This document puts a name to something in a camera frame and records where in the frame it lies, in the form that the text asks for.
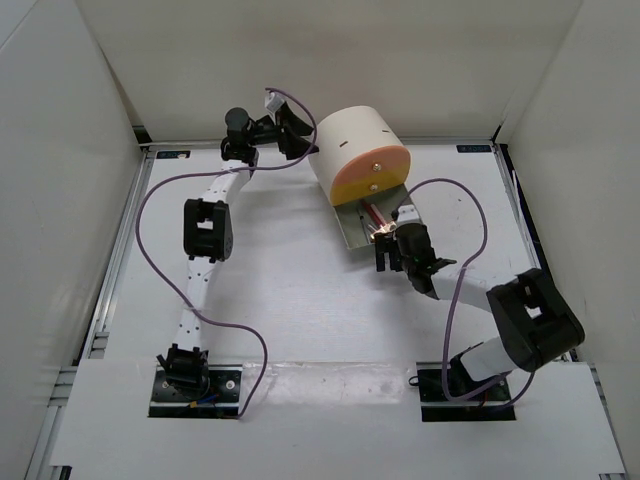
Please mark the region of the grey green bottom drawer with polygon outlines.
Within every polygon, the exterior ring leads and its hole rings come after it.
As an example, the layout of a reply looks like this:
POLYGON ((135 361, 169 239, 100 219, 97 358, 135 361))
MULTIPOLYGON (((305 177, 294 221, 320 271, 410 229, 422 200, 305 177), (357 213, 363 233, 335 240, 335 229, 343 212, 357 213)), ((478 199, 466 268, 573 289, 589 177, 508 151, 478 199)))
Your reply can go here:
POLYGON ((374 204, 384 216, 386 223, 394 222, 391 212, 397 210, 402 205, 413 204, 408 191, 404 185, 400 185, 389 190, 375 193, 362 200, 349 202, 334 208, 338 224, 341 228, 347 248, 349 250, 362 248, 373 243, 374 238, 370 236, 367 225, 378 227, 369 217, 362 206, 362 201, 374 204), (364 222, 360 222, 358 210, 364 215, 364 222))

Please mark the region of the cream drawer organizer box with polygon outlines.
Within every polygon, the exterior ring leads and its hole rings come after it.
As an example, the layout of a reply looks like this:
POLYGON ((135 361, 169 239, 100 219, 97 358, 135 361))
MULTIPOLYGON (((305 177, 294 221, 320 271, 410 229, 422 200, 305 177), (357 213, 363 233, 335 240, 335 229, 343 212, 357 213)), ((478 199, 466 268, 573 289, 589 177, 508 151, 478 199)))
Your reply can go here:
POLYGON ((328 201, 336 174, 349 160, 379 147, 404 146, 377 110, 369 106, 334 112, 318 124, 317 130, 319 152, 309 156, 309 163, 328 201))

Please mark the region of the yellow drawer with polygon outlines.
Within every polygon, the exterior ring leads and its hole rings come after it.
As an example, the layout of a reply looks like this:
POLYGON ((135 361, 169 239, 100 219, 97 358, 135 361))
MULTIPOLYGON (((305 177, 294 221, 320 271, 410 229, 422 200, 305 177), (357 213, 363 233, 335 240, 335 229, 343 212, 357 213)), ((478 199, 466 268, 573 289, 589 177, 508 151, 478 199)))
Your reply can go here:
POLYGON ((329 202, 332 206, 343 205, 399 186, 405 180, 406 178, 403 176, 389 173, 368 175, 361 178, 340 176, 334 180, 330 187, 329 202))

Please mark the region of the pink top drawer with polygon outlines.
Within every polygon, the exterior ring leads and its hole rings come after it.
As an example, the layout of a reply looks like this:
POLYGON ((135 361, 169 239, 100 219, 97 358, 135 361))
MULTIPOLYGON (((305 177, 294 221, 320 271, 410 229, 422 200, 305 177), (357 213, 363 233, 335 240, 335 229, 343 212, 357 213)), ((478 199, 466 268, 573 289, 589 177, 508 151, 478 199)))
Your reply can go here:
POLYGON ((411 154, 404 146, 379 147, 349 160, 336 174, 333 184, 370 182, 396 186, 406 181, 411 154))

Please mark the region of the gold black lipstick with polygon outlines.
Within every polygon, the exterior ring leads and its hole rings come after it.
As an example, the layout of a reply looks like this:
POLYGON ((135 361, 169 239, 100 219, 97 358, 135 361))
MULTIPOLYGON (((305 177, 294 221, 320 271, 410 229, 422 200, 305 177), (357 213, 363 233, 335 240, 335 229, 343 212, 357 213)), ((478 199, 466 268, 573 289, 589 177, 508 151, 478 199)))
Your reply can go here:
POLYGON ((386 235, 396 230, 397 224, 395 222, 385 223, 381 226, 374 227, 371 224, 367 225, 370 230, 370 236, 374 238, 377 234, 386 235))

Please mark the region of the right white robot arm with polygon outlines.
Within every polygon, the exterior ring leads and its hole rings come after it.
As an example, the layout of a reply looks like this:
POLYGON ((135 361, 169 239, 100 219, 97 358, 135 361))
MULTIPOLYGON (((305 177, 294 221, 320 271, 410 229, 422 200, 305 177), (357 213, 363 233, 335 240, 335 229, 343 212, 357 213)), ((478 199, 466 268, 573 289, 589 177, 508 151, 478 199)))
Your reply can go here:
POLYGON ((544 365, 582 344, 586 334, 553 280, 531 268, 509 279, 505 275, 458 267, 436 255, 427 228, 404 224, 373 235, 376 269, 404 273, 418 293, 447 301, 443 342, 443 388, 470 400, 514 370, 534 374, 544 365), (458 304, 489 313, 498 335, 456 355, 451 354, 453 320, 458 304))

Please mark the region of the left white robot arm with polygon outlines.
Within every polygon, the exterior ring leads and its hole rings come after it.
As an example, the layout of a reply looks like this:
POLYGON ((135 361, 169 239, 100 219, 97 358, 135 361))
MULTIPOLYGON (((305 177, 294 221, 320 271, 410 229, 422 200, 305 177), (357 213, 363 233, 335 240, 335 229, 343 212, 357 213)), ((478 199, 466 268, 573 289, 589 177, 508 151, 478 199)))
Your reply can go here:
POLYGON ((205 397, 210 388, 201 318, 205 315, 208 289, 232 253, 230 206, 258 166, 258 147, 275 144, 289 160, 317 151, 306 139, 313 127, 296 116, 282 95, 270 92, 266 110, 267 114, 258 120, 239 107, 226 113, 227 136, 221 144, 223 174, 201 196, 184 204, 183 248, 188 257, 189 303, 168 353, 158 360, 168 385, 191 400, 205 397))

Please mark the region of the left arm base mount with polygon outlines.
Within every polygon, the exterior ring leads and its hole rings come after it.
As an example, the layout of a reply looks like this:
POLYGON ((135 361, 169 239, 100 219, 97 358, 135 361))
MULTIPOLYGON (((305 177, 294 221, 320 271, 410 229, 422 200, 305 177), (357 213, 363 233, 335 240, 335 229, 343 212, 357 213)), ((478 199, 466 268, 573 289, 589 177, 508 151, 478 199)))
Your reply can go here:
POLYGON ((209 364, 207 351, 175 345, 156 360, 149 418, 233 419, 238 415, 241 365, 209 364))

